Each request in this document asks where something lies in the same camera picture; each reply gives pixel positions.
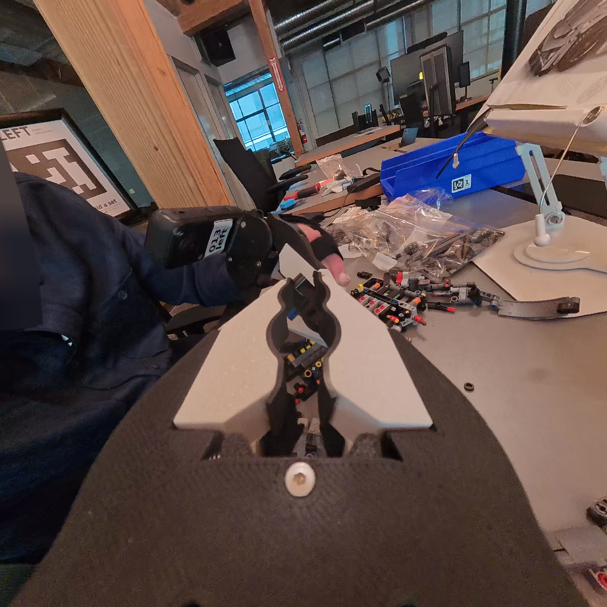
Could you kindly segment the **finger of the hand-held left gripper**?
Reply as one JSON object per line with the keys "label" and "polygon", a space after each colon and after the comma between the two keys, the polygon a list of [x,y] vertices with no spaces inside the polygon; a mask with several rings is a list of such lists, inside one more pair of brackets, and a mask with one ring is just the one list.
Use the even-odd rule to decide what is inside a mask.
{"label": "finger of the hand-held left gripper", "polygon": [[285,279],[292,279],[299,284],[303,279],[315,286],[315,273],[328,275],[326,268],[315,269],[289,244],[285,244],[279,253],[279,274]]}
{"label": "finger of the hand-held left gripper", "polygon": [[304,322],[288,322],[287,328],[289,331],[302,338],[309,339],[316,344],[320,344],[322,347],[328,348],[327,343],[320,334],[317,331],[310,329]]}

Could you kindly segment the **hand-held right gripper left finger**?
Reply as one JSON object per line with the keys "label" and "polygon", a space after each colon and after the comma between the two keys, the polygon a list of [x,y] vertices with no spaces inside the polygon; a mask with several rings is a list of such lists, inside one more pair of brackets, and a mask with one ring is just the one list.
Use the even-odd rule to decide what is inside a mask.
{"label": "hand-held right gripper left finger", "polygon": [[176,428],[238,433],[266,455],[292,454],[297,412],[281,348],[293,307],[294,281],[284,279],[218,330],[174,417]]}

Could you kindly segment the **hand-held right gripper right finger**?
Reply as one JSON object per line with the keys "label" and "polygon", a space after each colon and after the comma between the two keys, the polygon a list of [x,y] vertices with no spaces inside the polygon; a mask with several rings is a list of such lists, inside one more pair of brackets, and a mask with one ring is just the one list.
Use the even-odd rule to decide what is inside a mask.
{"label": "hand-held right gripper right finger", "polygon": [[318,332],[327,346],[318,394],[330,456],[348,453],[362,435],[427,430],[433,421],[387,329],[333,279],[317,272]]}

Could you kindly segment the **lego car chassis assembly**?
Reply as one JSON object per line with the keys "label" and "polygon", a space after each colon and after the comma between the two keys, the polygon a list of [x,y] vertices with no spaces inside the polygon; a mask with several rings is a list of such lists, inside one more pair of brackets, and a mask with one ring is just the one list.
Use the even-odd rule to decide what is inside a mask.
{"label": "lego car chassis assembly", "polygon": [[[373,277],[367,281],[356,276],[358,283],[350,292],[350,296],[388,329],[405,333],[413,328],[425,327],[427,321],[423,315],[425,311],[421,308],[421,297],[415,296],[409,300],[405,297],[404,290],[385,285],[384,277],[387,274],[390,273],[385,273],[383,276],[373,274]],[[303,322],[300,317],[293,321],[287,320]],[[328,348],[295,335],[295,338],[288,338],[282,351],[286,377],[292,382],[294,403],[299,406],[318,391]]]}

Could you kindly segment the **person's left forearm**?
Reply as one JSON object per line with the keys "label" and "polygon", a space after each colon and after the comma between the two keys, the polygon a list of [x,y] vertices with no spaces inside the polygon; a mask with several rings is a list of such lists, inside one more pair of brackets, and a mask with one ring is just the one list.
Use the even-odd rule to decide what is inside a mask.
{"label": "person's left forearm", "polygon": [[154,299],[171,305],[215,307],[236,304],[244,299],[228,272],[224,253],[175,269],[148,262],[138,273]]}

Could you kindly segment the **clear bag of lego parts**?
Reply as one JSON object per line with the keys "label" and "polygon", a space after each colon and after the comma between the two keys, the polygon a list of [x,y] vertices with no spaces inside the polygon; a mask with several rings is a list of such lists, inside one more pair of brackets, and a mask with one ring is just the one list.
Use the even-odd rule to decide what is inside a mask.
{"label": "clear bag of lego parts", "polygon": [[376,269],[420,273],[430,280],[451,277],[505,232],[449,213],[453,200],[427,189],[393,201],[345,210],[325,229],[344,255],[364,257]]}

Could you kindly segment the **grey lego subassembly with curved panel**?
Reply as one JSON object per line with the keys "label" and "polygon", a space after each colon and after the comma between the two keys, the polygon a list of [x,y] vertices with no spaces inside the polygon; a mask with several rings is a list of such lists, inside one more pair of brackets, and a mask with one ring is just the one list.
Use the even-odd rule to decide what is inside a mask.
{"label": "grey lego subassembly with curved panel", "polygon": [[421,297],[421,308],[454,314],[459,308],[487,308],[498,316],[522,320],[554,320],[578,315],[581,310],[579,297],[559,297],[548,300],[509,300],[484,291],[473,282],[455,284],[450,279],[433,283],[420,276],[397,272],[387,274],[384,284],[399,287],[412,300]]}

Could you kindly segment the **person's left hand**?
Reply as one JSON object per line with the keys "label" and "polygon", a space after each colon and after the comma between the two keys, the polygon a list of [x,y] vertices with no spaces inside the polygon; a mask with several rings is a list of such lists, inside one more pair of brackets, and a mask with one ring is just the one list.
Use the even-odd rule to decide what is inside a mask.
{"label": "person's left hand", "polygon": [[334,238],[318,225],[303,223],[296,225],[305,234],[315,260],[330,271],[338,285],[348,285],[350,277],[345,269],[344,259],[339,252]]}

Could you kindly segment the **black office chair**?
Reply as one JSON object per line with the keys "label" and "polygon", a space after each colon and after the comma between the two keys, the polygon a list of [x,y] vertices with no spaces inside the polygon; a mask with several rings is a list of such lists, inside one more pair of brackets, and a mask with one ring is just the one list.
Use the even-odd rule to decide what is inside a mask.
{"label": "black office chair", "polygon": [[255,207],[265,214],[276,211],[289,187],[306,180],[311,170],[311,165],[306,164],[286,171],[278,179],[271,164],[259,160],[253,151],[242,145],[238,138],[213,141],[225,163],[244,186]]}

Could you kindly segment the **small clear plastic bag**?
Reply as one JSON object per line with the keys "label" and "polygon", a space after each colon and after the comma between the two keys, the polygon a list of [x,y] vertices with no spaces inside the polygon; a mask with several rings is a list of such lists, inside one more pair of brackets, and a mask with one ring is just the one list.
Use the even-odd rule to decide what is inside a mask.
{"label": "small clear plastic bag", "polygon": [[315,161],[326,180],[341,181],[352,180],[352,171],[344,164],[341,154],[331,154]]}

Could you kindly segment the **wooden background desk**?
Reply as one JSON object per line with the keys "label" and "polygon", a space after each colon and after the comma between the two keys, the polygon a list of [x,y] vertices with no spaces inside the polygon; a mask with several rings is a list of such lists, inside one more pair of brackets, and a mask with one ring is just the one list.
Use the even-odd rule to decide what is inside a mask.
{"label": "wooden background desk", "polygon": [[400,133],[402,130],[400,125],[391,125],[383,127],[372,127],[359,133],[354,133],[338,140],[325,143],[313,150],[304,153],[294,163],[295,167],[300,168],[306,164],[312,164],[319,159],[335,154],[341,154],[345,151],[353,148],[359,148],[360,146],[373,143],[382,138],[392,135],[394,133]]}

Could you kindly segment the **blue plastic bin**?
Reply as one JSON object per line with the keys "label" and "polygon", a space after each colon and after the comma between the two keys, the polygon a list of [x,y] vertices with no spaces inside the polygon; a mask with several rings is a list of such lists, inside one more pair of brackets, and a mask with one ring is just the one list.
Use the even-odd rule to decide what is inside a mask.
{"label": "blue plastic bin", "polygon": [[380,184],[388,200],[439,189],[456,199],[522,180],[517,144],[483,132],[460,134],[382,162]]}

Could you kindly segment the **wooden pillar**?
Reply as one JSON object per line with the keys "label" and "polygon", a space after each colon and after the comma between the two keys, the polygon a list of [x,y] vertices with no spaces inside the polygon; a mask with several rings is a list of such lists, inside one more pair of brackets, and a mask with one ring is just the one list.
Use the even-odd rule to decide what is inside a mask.
{"label": "wooden pillar", "polygon": [[35,1],[159,208],[234,206],[143,1]]}

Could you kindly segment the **white book stand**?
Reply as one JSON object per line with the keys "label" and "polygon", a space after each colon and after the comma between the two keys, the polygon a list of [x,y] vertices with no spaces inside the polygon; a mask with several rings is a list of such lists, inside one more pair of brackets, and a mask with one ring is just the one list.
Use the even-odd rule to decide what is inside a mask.
{"label": "white book stand", "polygon": [[517,143],[537,210],[533,221],[505,229],[503,239],[475,260],[515,300],[581,298],[580,314],[606,311],[606,226],[566,216],[554,180],[565,155],[577,151],[598,160],[587,184],[576,184],[584,207],[591,193],[606,191],[606,104],[594,107],[492,107],[485,119],[490,134]]}

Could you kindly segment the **large black monitor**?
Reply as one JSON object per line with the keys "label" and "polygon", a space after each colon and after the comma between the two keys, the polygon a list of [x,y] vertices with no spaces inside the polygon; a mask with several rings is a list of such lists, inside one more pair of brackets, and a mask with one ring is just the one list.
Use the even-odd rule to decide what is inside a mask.
{"label": "large black monitor", "polygon": [[434,117],[455,114],[463,50],[464,34],[459,31],[391,61],[393,99],[407,127],[422,125],[423,104]]}

